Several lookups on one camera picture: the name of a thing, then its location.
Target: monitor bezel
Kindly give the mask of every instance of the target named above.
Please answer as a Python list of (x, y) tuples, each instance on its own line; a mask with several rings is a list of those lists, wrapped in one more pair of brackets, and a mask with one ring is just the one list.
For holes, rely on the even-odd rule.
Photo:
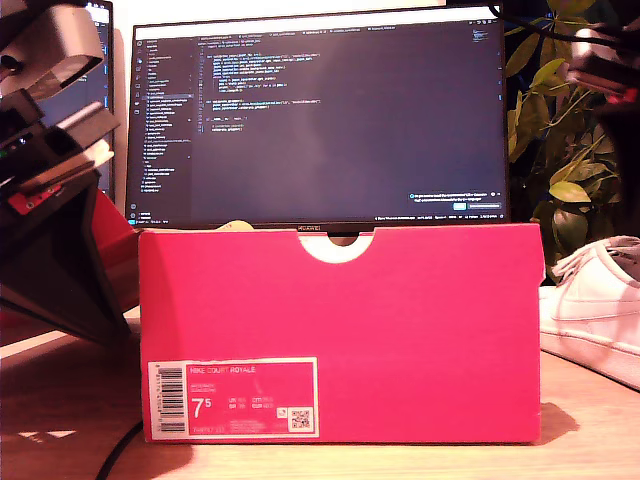
[[(502, 11), (501, 2), (478, 2), (464, 5), (436, 5), (436, 6), (424, 6), (424, 7), (407, 7), (407, 8), (390, 8), (390, 9), (374, 9), (374, 10), (357, 10), (357, 11), (342, 11), (342, 12), (327, 12), (327, 13), (310, 13), (310, 14), (294, 14), (294, 15), (278, 15), (278, 16), (265, 16), (265, 17), (248, 17), (248, 18), (231, 18), (231, 19), (213, 19), (213, 20), (197, 20), (191, 22), (166, 22), (166, 23), (149, 23), (149, 24), (135, 24), (133, 25), (133, 32), (131, 37), (131, 52), (135, 51), (136, 46), (136, 32), (138, 29), (151, 28), (151, 27), (165, 27), (165, 26), (182, 26), (182, 25), (201, 25), (201, 24), (216, 24), (216, 23), (236, 23), (246, 21), (262, 21), (262, 20), (280, 20), (289, 18), (314, 18), (314, 17), (327, 17), (327, 16), (344, 16), (344, 15), (358, 15), (358, 14), (370, 14), (370, 13), (386, 13), (386, 12), (407, 12), (407, 11), (424, 11), (424, 10), (440, 10), (440, 9), (456, 9), (456, 8), (473, 8), (473, 7), (487, 7), (488, 5), (494, 5), (500, 11)], [(499, 25), (502, 25), (504, 30), (504, 21), (500, 18), (495, 19)], [(375, 228), (381, 227), (410, 227), (410, 226), (454, 226), (454, 225), (491, 225), (491, 224), (505, 224), (511, 222), (511, 201), (510, 201), (510, 189), (509, 189), (509, 162), (508, 162), (508, 125), (507, 125), (507, 89), (505, 78), (505, 39), (504, 35), (500, 37), (501, 44), (501, 71), (502, 71), (502, 118), (503, 118), (503, 135), (504, 135), (504, 180), (505, 180), (505, 192), (504, 202), (506, 204), (506, 211), (504, 218), (494, 219), (452, 219), (447, 220), (397, 220), (397, 221), (377, 221), (375, 219), (291, 219), (291, 221), (282, 222), (254, 222), (252, 219), (228, 219), (225, 222), (170, 222), (170, 223), (136, 223), (133, 225), (135, 228), (157, 228), (157, 229), (180, 229), (180, 230), (208, 230), (218, 228), (231, 220), (244, 220), (249, 222), (256, 229), (294, 229), (299, 232), (309, 233), (328, 233), (329, 235), (357, 235), (360, 232), (371, 232)], [(134, 55), (131, 55), (131, 71), (134, 70)], [(133, 115), (133, 75), (130, 78), (129, 85), (129, 127), (131, 126), (131, 119)], [(130, 209), (130, 195), (131, 189), (134, 185), (131, 185), (131, 128), (127, 132), (127, 181), (125, 192), (125, 213), (128, 215), (132, 212)]]
[[(109, 74), (107, 75), (107, 95), (109, 96), (109, 105), (107, 106), (107, 110), (111, 112), (112, 115), (115, 115), (115, 52), (113, 51), (114, 44), (114, 35), (115, 35), (115, 27), (113, 21), (113, 2), (110, 0), (92, 0), (89, 3), (95, 3), (98, 6), (104, 5), (105, 10), (109, 11), (109, 25), (107, 26), (107, 58), (105, 59), (107, 62), (107, 68), (109, 69)], [(111, 149), (115, 151), (116, 146), (116, 135), (115, 131), (109, 132), (109, 137), (111, 140)], [(109, 161), (109, 198), (112, 201), (115, 201), (116, 198), (116, 160), (115, 157)]]

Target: black cable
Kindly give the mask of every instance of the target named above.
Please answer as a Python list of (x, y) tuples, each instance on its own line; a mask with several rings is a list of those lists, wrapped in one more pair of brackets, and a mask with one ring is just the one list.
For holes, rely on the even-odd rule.
[(572, 43), (578, 43), (578, 42), (593, 43), (596, 45), (604, 45), (605, 47), (610, 47), (616, 50), (619, 50), (621, 48), (621, 45), (619, 43), (612, 42), (611, 40), (605, 40), (604, 38), (583, 38), (583, 37), (576, 37), (575, 35), (563, 35), (561, 33), (550, 32), (549, 30), (545, 30), (543, 28), (536, 27), (531, 23), (525, 22), (519, 19), (518, 17), (505, 15), (504, 13), (501, 13), (498, 10), (496, 10), (495, 5), (491, 3), (489, 4), (489, 10), (491, 11), (491, 13), (493, 13), (496, 16), (496, 18), (500, 18), (505, 22), (519, 25), (525, 30), (529, 30), (530, 32), (537, 33), (543, 37), (549, 37), (554, 40), (562, 40), (564, 42), (572, 42)]
[(102, 464), (102, 468), (100, 468), (96, 480), (106, 480), (106, 478), (109, 476), (109, 473), (111, 473), (111, 469), (118, 461), (118, 458), (120, 457), (124, 449), (127, 448), (127, 445), (129, 445), (131, 440), (133, 440), (133, 437), (135, 437), (141, 431), (142, 422), (140, 421), (136, 423), (133, 428), (125, 434), (124, 437), (122, 437), (122, 439), (115, 447), (113, 447), (113, 450), (111, 450), (111, 453)]

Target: monitor screen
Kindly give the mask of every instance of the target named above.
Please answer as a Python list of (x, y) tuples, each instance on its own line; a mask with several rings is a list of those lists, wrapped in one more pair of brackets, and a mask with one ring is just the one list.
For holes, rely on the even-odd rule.
[[(47, 126), (55, 125), (95, 101), (103, 102), (113, 113), (113, 5), (98, 0), (87, 3), (86, 8), (98, 29), (104, 61), (59, 94), (38, 103), (45, 114), (42, 121)], [(113, 134), (105, 140), (113, 148)], [(99, 168), (99, 187), (111, 199), (114, 198), (113, 162), (112, 159)]]
[(486, 6), (136, 26), (126, 216), (505, 222), (503, 65)]

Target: desk surface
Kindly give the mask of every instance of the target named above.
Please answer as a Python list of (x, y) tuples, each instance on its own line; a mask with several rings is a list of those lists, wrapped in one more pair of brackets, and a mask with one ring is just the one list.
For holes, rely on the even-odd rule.
[[(141, 418), (138, 347), (63, 337), (3, 359), (2, 478), (95, 478)], [(139, 434), (109, 479), (640, 478), (640, 393), (541, 362), (536, 445), (151, 445)]]

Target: red object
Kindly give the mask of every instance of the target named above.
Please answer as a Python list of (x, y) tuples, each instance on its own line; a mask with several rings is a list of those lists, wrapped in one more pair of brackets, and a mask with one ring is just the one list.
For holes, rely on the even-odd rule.
[(42, 202), (60, 191), (60, 185), (47, 189), (42, 193), (25, 197), (22, 193), (16, 193), (9, 199), (9, 205), (20, 215), (31, 213), (34, 208), (38, 207)]
[(539, 436), (537, 225), (380, 228), (341, 264), (295, 231), (145, 232), (140, 272), (147, 440)]
[(100, 258), (123, 312), (138, 305), (138, 232), (98, 190), (91, 223)]

